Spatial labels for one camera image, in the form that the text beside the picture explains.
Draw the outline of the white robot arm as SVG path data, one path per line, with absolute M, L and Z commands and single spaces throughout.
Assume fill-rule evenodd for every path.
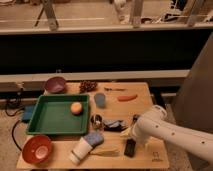
M 162 139 L 213 163 L 213 134 L 168 123 L 166 117 L 163 107 L 153 105 L 132 126 L 122 131 L 121 136 L 142 144 L 146 144 L 150 137 Z

